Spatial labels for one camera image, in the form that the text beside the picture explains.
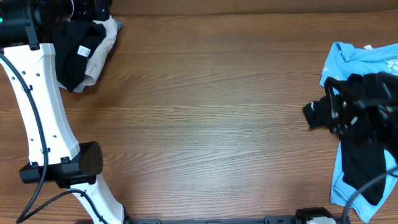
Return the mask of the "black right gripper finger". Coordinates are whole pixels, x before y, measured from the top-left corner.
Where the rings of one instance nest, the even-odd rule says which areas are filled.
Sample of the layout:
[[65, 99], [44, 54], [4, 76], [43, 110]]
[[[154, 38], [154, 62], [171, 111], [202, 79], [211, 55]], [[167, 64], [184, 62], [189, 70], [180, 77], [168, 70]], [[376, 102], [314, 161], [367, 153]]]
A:
[[328, 77], [324, 83], [331, 124], [351, 124], [354, 119], [354, 85]]
[[373, 98], [377, 103], [397, 103], [397, 75], [379, 72], [374, 75]]

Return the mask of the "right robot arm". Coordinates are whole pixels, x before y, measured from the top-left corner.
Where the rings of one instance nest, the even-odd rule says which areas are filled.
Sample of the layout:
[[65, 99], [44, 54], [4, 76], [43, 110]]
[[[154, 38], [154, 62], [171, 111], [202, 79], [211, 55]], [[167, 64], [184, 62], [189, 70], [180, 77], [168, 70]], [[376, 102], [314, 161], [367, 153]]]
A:
[[384, 72], [328, 77], [325, 96], [302, 108], [310, 129], [339, 139], [330, 202], [368, 223], [397, 184], [397, 76]]

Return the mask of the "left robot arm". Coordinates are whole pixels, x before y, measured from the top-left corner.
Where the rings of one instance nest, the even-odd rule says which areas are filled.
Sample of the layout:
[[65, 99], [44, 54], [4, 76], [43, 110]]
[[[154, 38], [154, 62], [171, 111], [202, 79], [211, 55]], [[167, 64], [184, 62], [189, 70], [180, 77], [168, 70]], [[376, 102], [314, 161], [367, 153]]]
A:
[[2, 1], [1, 65], [29, 140], [21, 180], [38, 187], [55, 182], [93, 223], [130, 223], [103, 178], [100, 145], [76, 140], [60, 95], [101, 73], [120, 27], [110, 7], [110, 1]]

